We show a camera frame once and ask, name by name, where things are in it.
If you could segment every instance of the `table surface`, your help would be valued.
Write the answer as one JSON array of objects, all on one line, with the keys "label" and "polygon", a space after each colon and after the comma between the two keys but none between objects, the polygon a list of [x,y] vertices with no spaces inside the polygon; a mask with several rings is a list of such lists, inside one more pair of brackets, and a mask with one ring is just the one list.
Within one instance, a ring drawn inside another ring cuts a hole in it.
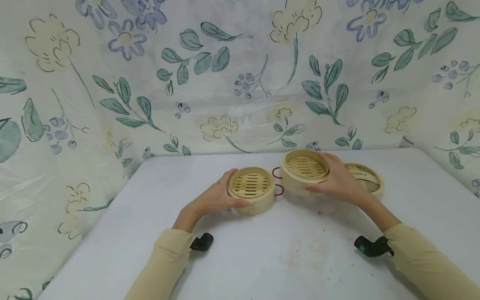
[{"label": "table surface", "polygon": [[[416,227],[480,283],[480,201],[417,149],[334,151],[344,162],[377,170],[382,202]],[[146,160],[55,276],[40,300],[121,300],[154,241],[189,201],[230,168],[272,170],[284,153],[153,157]],[[417,299],[419,292],[384,255],[366,258],[353,245],[381,232],[358,208],[328,197],[287,192],[254,217],[204,217],[209,252],[192,252],[173,300]]]}]

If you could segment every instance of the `bamboo steamer lid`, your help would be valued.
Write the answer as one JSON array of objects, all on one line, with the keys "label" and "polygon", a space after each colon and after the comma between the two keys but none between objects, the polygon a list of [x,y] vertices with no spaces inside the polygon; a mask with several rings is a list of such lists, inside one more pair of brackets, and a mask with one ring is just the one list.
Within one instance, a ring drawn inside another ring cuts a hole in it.
[{"label": "bamboo steamer lid", "polygon": [[318,152],[298,149],[288,152],[280,162],[280,180],[285,190],[300,195],[312,196],[303,188],[307,183],[319,183],[328,178],[328,165]]},{"label": "bamboo steamer lid", "polygon": [[240,214],[259,215],[269,210],[275,202],[275,180],[263,168],[242,168],[233,173],[227,192],[230,197],[242,198],[250,203],[248,207],[235,208]]},{"label": "bamboo steamer lid", "polygon": [[350,173],[375,197],[380,199],[385,183],[382,177],[372,168],[357,163],[346,163]]}]

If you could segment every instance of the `floral curtain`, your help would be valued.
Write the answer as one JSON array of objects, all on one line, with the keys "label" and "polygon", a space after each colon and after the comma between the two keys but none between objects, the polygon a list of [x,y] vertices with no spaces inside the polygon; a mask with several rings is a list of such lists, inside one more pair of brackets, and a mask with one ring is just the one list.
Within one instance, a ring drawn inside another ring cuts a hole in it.
[{"label": "floral curtain", "polygon": [[149,157],[419,147],[480,192],[480,3],[0,10],[0,299],[34,299]]}]

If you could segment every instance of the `red handle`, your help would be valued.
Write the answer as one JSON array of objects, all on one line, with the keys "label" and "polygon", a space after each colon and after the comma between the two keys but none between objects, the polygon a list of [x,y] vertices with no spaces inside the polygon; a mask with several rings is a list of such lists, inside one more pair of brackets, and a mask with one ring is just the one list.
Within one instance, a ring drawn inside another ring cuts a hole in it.
[{"label": "red handle", "polygon": [[277,169],[280,169],[280,167],[276,167],[275,169],[272,170],[272,175],[273,177],[277,178],[277,179],[282,179],[283,177],[278,177],[277,175],[275,175],[275,170]]},{"label": "red handle", "polygon": [[275,194],[275,196],[281,196],[281,195],[283,195],[283,192],[285,191],[285,190],[283,189],[283,186],[281,186],[281,185],[279,185],[279,184],[276,184],[276,186],[281,187],[281,188],[282,188],[282,192],[281,192],[280,194]]}]

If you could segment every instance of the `beige sleeve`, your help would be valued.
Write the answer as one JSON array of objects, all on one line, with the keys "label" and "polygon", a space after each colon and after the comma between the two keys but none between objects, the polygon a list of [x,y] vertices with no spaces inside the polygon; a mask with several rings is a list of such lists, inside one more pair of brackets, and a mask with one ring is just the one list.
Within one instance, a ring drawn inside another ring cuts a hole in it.
[{"label": "beige sleeve", "polygon": [[384,235],[395,267],[428,299],[480,299],[479,286],[416,229],[399,224]]},{"label": "beige sleeve", "polygon": [[168,300],[188,265],[188,250],[194,239],[183,230],[165,229],[125,300]]}]

